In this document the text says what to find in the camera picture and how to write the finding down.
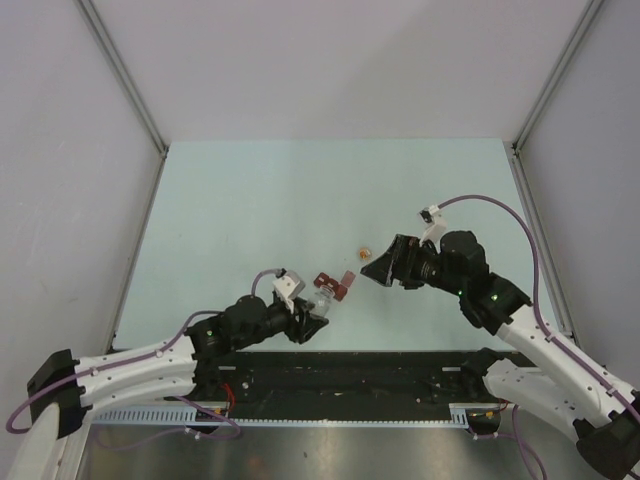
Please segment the clear pill bottle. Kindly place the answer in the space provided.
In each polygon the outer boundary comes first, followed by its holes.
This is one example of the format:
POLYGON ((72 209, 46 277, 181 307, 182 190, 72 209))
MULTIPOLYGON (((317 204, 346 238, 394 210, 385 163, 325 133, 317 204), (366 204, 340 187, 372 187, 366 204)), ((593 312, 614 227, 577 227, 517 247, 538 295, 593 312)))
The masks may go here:
POLYGON ((311 315, 325 317, 331 308, 334 292, 328 286, 318 287, 307 300, 307 306, 311 315))

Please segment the white bottle cap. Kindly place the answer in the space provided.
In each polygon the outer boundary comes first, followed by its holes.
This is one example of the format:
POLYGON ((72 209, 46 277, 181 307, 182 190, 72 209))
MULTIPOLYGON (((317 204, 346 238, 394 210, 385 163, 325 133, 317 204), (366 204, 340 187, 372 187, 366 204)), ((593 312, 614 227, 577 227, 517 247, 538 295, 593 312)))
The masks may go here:
POLYGON ((367 247, 362 247, 358 250, 358 257, 362 261, 369 261, 372 258, 372 252, 367 247))

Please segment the red pill organizer box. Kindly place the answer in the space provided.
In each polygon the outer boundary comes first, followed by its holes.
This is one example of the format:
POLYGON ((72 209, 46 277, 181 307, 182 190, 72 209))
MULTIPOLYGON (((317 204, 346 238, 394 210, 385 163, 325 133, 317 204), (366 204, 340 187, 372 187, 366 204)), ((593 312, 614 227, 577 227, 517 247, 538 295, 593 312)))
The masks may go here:
POLYGON ((335 279, 325 272, 320 272, 313 280, 313 285, 316 288, 328 289, 332 298, 337 302, 341 302, 348 295, 355 279, 356 274, 350 270, 347 270, 340 279, 335 279))

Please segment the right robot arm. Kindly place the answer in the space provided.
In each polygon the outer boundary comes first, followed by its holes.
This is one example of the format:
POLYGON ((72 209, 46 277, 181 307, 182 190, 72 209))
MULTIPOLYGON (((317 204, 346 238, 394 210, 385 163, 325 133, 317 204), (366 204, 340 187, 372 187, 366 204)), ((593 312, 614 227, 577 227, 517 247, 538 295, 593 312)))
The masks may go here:
POLYGON ((438 245, 396 235, 361 273, 377 284, 406 290, 430 286, 457 296, 463 316, 523 354, 532 375, 488 349, 461 376, 473 401, 507 400, 556 427, 583 460, 607 479, 624 479, 639 464, 639 390, 597 363, 552 328, 530 297, 491 272, 470 231, 453 231, 438 245))

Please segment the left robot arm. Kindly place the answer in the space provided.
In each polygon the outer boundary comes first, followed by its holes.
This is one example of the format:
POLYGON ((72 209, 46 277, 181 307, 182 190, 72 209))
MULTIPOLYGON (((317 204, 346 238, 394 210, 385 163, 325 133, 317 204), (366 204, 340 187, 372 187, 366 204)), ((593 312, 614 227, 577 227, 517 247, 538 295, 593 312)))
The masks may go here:
POLYGON ((52 353, 27 383, 25 405, 32 421, 58 407, 58 433, 76 432, 92 414, 113 407, 193 393, 207 400, 221 387, 216 362, 283 334, 296 344, 328 325, 324 301, 275 297, 270 304, 245 295, 225 310, 198 311, 174 337, 153 345, 94 357, 70 350, 52 353))

